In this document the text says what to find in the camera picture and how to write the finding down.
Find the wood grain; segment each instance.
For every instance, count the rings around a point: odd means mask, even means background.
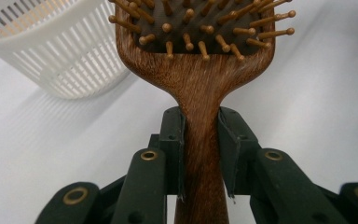
[[[273,15],[273,9],[262,17]],[[116,16],[131,21],[116,7]],[[263,32],[274,31],[274,23]],[[149,53],[136,47],[130,31],[116,26],[117,51],[136,75],[165,90],[186,116],[186,197],[177,201],[175,223],[228,223],[226,196],[219,167],[216,117],[220,103],[231,91],[259,76],[271,63],[275,38],[266,39],[270,49],[260,49],[240,62],[235,55]]]

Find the wooden bristle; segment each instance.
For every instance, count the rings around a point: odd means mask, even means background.
[[[127,7],[123,2],[121,2],[121,0],[110,0],[110,1],[115,3],[116,5],[118,5],[119,7],[121,7],[124,11],[126,11],[128,14],[130,14],[130,16],[132,16],[133,18],[139,20],[139,18],[141,17],[138,12],[136,12],[135,10],[133,10],[130,7]]]
[[[205,62],[209,61],[210,57],[208,55],[208,52],[206,51],[205,42],[200,41],[199,42],[199,48],[200,48],[200,51],[201,51],[201,54],[202,54],[202,60],[205,61]]]
[[[270,44],[270,43],[264,43],[264,42],[262,42],[262,41],[255,40],[255,39],[252,39],[252,38],[247,38],[247,39],[246,39],[246,44],[248,44],[248,45],[253,45],[253,46],[258,46],[258,47],[263,48],[263,49],[269,49],[269,48],[271,48],[271,44]]]
[[[165,47],[167,49],[167,58],[172,60],[173,59],[173,43],[171,41],[168,41],[167,43],[165,43]]]
[[[260,2],[260,4],[258,4],[256,7],[254,7],[252,10],[251,10],[251,13],[255,13],[257,12],[258,10],[260,10],[261,8],[265,7],[266,5],[272,3],[274,0],[263,0]]]
[[[153,42],[153,41],[155,41],[155,40],[156,40],[156,36],[153,35],[153,34],[139,37],[139,43],[140,43],[141,45],[146,45],[146,44],[148,44],[148,43],[150,43],[150,42]]]
[[[284,20],[286,18],[293,18],[296,15],[294,10],[289,11],[288,13],[281,14],[280,20]]]
[[[252,21],[251,23],[249,23],[249,27],[255,28],[258,26],[263,26],[263,25],[268,24],[273,21],[279,21],[279,20],[281,20],[281,17],[282,16],[280,14],[277,14],[272,17],[267,17],[267,18],[261,19],[259,21]]]
[[[244,29],[244,28],[234,28],[232,30],[234,35],[255,35],[255,28]]]
[[[214,32],[212,25],[201,25],[200,30],[207,35],[211,35]]]
[[[183,0],[183,4],[182,4],[183,7],[190,7],[190,5],[191,5],[190,0]]]
[[[292,35],[294,33],[295,33],[295,29],[289,28],[287,30],[282,30],[282,31],[261,33],[258,35],[258,39],[262,40],[262,39],[272,38],[272,37],[279,36],[279,35]]]
[[[164,33],[170,33],[172,31],[172,25],[169,23],[162,24],[162,31],[164,31]]]
[[[222,51],[227,53],[230,51],[229,45],[226,43],[225,39],[221,35],[216,36],[216,41],[219,43],[220,46],[222,46]]]
[[[148,8],[153,9],[154,8],[154,0],[142,0],[142,2],[145,3],[145,5],[147,5]]]
[[[238,14],[236,11],[231,11],[227,15],[222,16],[219,19],[217,19],[217,24],[223,25],[224,23],[226,23],[228,21],[235,20],[237,18],[237,16],[238,16]]]
[[[245,60],[245,57],[241,55],[240,51],[238,50],[235,44],[230,44],[230,48],[231,48],[231,52],[234,53],[234,55],[237,57],[239,61]]]
[[[210,57],[206,49],[208,46],[210,54],[232,51],[241,61],[260,48],[268,49],[273,46],[273,42],[263,40],[295,32],[293,28],[268,32],[270,23],[296,15],[293,10],[276,15],[268,10],[292,0],[108,1],[118,5],[134,19],[129,20],[131,22],[119,21],[111,16],[111,22],[136,33],[133,38],[139,48],[156,53],[165,53],[166,49],[170,59],[174,53],[201,53],[207,61]],[[219,45],[217,48],[210,47],[216,44]]]
[[[276,2],[272,2],[272,3],[269,3],[268,5],[266,5],[265,7],[262,7],[261,9],[258,10],[258,12],[265,12],[269,9],[272,9],[274,7],[277,7],[277,6],[280,6],[281,4],[283,3],[286,3],[286,2],[291,2],[292,0],[279,0],[279,1],[276,1]]]
[[[186,11],[185,16],[183,17],[183,22],[184,22],[185,24],[188,24],[193,17],[194,17],[194,10],[191,9],[191,8],[189,8],[189,9]]]
[[[186,43],[186,50],[191,51],[194,48],[194,45],[191,43],[190,35],[188,33],[183,34],[183,39]]]
[[[164,12],[166,16],[171,16],[172,15],[172,8],[170,6],[170,3],[168,2],[168,0],[161,0],[162,1],[162,5],[164,6]]]
[[[208,15],[208,12],[211,10],[211,7],[213,6],[213,4],[214,4],[214,0],[208,0],[205,7],[201,11],[201,15],[203,17]]]
[[[136,3],[131,2],[130,8],[136,11],[139,15],[141,15],[141,17],[144,18],[149,24],[154,23],[155,21],[154,18],[150,16],[147,12],[145,12],[143,9],[139,8],[138,5],[136,5]]]
[[[142,4],[141,0],[129,0],[129,2],[134,2],[136,3],[136,5],[138,5],[138,7]]]
[[[247,14],[248,12],[250,12],[254,7],[255,7],[255,2],[238,10],[237,11],[237,20],[240,19],[245,14]]]
[[[134,25],[132,23],[129,23],[129,22],[126,22],[126,21],[120,21],[117,19],[116,16],[109,16],[109,21],[112,22],[112,23],[115,23],[115,24],[118,24],[136,34],[140,34],[142,32],[142,29],[140,26],[138,25]]]
[[[220,3],[217,5],[220,9],[225,8],[229,0],[221,0]]]

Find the white background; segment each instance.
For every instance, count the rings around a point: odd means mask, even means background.
[[[358,181],[358,1],[295,0],[277,29],[275,59],[223,102],[262,147],[288,153],[316,184],[338,192]],[[170,95],[130,74],[112,91],[67,101],[47,95],[0,60],[0,223],[33,223],[62,187],[100,188],[127,173],[159,132]],[[254,223],[247,197],[227,200],[231,223]],[[174,198],[170,197],[169,223]]]

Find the wooden hairbrush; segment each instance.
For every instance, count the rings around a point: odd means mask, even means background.
[[[165,90],[186,117],[185,198],[175,223],[228,223],[216,121],[231,91],[272,61],[274,8],[291,0],[110,0],[117,51],[136,75]]]

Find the white plastic basket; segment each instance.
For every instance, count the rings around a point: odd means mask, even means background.
[[[113,14],[106,0],[16,0],[0,10],[0,58],[61,98],[109,90],[130,72]]]

